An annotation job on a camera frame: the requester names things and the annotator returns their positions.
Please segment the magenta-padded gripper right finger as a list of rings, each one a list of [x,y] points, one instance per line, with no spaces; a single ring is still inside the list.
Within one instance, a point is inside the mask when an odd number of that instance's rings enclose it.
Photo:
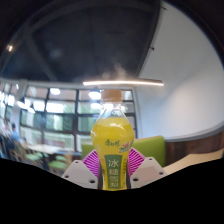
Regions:
[[[140,188],[167,175],[154,157],[145,157],[132,148],[127,160],[130,188]]]

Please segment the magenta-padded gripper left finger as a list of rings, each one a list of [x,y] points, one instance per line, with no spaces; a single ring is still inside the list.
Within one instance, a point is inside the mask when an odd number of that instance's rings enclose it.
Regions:
[[[84,188],[98,189],[100,162],[97,152],[92,150],[82,160],[74,160],[62,178]]]

